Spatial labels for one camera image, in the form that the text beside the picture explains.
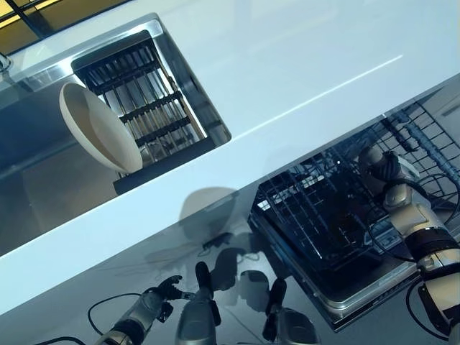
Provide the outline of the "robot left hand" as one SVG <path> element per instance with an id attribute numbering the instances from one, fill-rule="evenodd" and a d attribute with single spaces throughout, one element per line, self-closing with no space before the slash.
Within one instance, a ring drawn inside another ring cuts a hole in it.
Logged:
<path id="1" fill-rule="evenodd" d="M 169 303 L 171 300 L 192 300 L 196 296 L 195 293 L 186 292 L 178 289 L 177 285 L 183 279 L 182 275 L 173 275 L 163 280 L 152 291 L 156 294 L 162 304 Z"/>

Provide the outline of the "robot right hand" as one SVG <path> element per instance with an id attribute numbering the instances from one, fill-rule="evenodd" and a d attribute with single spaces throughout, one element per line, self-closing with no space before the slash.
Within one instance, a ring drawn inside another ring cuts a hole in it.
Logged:
<path id="1" fill-rule="evenodd" d="M 417 181 L 420 173 L 412 163 L 393 151 L 382 152 L 377 147 L 368 147 L 358 156 L 358 167 L 368 190 L 376 196 L 392 180 Z"/>

